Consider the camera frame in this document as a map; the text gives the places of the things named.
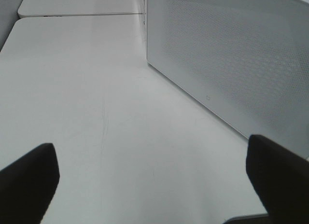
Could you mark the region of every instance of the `perforated metal screen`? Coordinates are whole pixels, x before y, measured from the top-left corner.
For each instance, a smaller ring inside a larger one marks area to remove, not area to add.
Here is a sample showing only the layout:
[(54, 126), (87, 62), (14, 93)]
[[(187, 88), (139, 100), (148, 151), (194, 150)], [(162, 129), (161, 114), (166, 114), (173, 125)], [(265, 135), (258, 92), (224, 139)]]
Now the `perforated metal screen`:
[(309, 155), (309, 5), (148, 0), (148, 61), (249, 137)]

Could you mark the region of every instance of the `desk partition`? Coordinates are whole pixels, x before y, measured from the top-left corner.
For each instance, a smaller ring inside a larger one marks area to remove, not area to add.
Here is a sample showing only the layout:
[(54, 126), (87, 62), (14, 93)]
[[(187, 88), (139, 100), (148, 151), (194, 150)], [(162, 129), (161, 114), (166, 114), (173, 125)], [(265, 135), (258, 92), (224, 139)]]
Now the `desk partition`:
[(309, 155), (309, 5), (148, 0), (148, 62), (242, 135)]

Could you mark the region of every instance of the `white desk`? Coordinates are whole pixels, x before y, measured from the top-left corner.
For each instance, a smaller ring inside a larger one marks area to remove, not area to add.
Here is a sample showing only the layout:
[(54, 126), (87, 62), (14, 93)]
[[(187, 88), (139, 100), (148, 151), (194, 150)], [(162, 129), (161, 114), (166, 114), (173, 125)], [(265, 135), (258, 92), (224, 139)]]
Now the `white desk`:
[(247, 141), (146, 62), (140, 15), (25, 18), (0, 54), (0, 168), (52, 142), (44, 224), (221, 224), (265, 212)]
[(20, 17), (138, 14), (141, 0), (24, 0)]

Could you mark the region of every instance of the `white wall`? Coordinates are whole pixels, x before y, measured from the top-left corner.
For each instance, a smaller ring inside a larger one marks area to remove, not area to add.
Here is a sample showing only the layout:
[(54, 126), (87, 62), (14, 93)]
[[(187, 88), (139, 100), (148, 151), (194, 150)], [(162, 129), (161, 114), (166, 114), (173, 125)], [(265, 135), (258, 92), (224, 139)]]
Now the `white wall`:
[(22, 0), (0, 0), (0, 50), (4, 45), (15, 22), (17, 10)]

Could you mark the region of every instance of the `desk surface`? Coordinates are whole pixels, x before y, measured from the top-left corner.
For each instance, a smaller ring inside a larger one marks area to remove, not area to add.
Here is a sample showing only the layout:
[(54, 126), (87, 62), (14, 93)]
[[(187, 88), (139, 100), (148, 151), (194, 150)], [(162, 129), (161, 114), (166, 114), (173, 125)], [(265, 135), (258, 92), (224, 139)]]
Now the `desk surface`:
[(140, 13), (141, 0), (24, 0), (20, 17)]
[(147, 65), (141, 15), (25, 18), (0, 53), (0, 168), (56, 147), (44, 224), (221, 224), (265, 212), (247, 141)]

